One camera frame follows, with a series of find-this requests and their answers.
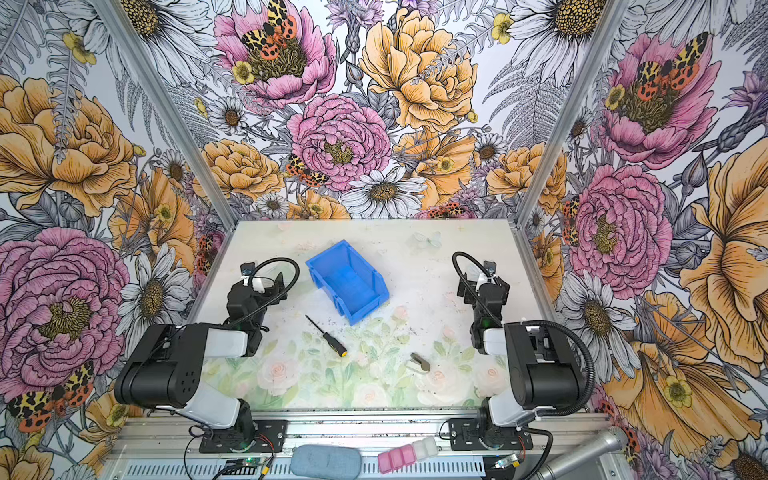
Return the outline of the black yellow screwdriver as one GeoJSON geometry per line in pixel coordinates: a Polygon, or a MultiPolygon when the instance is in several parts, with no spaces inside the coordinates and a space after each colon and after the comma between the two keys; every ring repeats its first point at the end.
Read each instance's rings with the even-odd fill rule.
{"type": "Polygon", "coordinates": [[[326,344],[341,358],[348,355],[348,350],[344,346],[344,344],[335,336],[333,336],[330,332],[324,330],[317,322],[315,322],[311,317],[308,315],[305,316],[307,321],[313,325],[318,332],[321,334],[322,338],[325,340],[326,344]]]}

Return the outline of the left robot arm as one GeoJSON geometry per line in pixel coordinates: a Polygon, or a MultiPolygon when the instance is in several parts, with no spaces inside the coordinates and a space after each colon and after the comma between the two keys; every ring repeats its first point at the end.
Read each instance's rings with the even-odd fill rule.
{"type": "Polygon", "coordinates": [[[242,279],[227,295],[228,317],[221,323],[147,328],[115,381],[118,403],[173,412],[196,422],[217,447],[245,451],[257,441],[248,402],[227,396],[202,379],[209,359],[241,359],[256,354],[269,332],[264,316],[287,298],[300,267],[287,257],[241,266],[242,279]]]}

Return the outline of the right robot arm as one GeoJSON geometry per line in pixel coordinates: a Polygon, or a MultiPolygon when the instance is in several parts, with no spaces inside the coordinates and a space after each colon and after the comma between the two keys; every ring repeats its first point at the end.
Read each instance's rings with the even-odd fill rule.
{"type": "Polygon", "coordinates": [[[459,277],[457,296],[472,307],[472,346],[506,362],[509,385],[483,398],[476,420],[448,421],[451,449],[528,449],[534,421],[574,414],[590,399],[594,359],[585,342],[557,322],[504,322],[510,285],[496,274],[495,263],[458,251],[452,264],[459,277]]]}

